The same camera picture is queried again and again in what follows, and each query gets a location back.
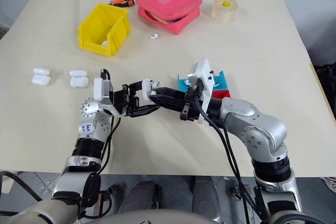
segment pink fabric bag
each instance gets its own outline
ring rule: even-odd
[[[202,0],[136,0],[138,15],[178,34],[194,20]]]

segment white table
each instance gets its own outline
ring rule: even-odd
[[[177,89],[177,74],[206,57],[215,72],[224,70],[232,97],[284,122],[297,176],[334,175],[336,123],[283,0],[237,0],[236,19],[223,25],[210,19],[214,0],[203,0],[200,16],[179,35],[131,7],[131,34],[114,57],[104,57],[78,48],[77,27],[108,1],[30,0],[0,41],[0,169],[61,171],[76,142],[80,104],[101,68],[112,74],[115,90],[145,77]],[[159,39],[149,39],[152,33]],[[38,66],[50,69],[48,86],[31,84]],[[89,86],[71,88],[70,69],[88,70]],[[251,176],[244,145],[230,138],[240,173]],[[124,118],[113,144],[105,173],[233,174],[216,133],[206,123],[181,121],[177,112]]]

